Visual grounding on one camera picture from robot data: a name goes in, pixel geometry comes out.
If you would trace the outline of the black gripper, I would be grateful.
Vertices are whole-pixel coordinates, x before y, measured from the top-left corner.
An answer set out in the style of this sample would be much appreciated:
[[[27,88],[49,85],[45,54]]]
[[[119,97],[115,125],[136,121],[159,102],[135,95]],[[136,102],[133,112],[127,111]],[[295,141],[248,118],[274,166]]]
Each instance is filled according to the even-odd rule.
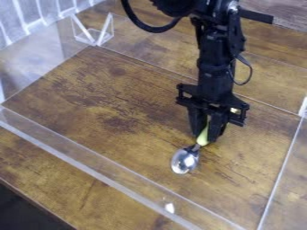
[[[199,68],[197,84],[177,84],[176,103],[188,110],[193,137],[207,127],[207,141],[213,143],[223,135],[227,124],[244,125],[249,105],[232,92],[235,62]]]

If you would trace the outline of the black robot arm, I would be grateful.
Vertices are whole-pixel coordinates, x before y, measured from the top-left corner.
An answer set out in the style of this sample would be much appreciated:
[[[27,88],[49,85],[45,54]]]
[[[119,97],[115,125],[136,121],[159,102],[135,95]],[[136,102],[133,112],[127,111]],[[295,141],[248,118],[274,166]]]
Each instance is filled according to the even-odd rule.
[[[199,48],[197,84],[179,84],[176,103],[188,110],[195,136],[212,143],[229,123],[241,126],[249,105],[232,92],[235,64],[241,58],[239,0],[149,0],[169,17],[191,18]]]

